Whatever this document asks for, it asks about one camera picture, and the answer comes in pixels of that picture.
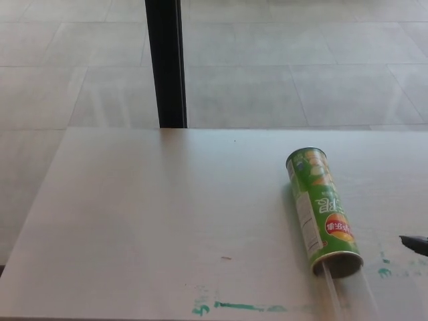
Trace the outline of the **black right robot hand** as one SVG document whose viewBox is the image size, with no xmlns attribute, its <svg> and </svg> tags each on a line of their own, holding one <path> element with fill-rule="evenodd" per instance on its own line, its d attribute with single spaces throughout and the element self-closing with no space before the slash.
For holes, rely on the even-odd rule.
<svg viewBox="0 0 428 321">
<path fill-rule="evenodd" d="M 401 243 L 419 255 L 428 256 L 428 238 L 424 236 L 400 235 Z"/>
</svg>

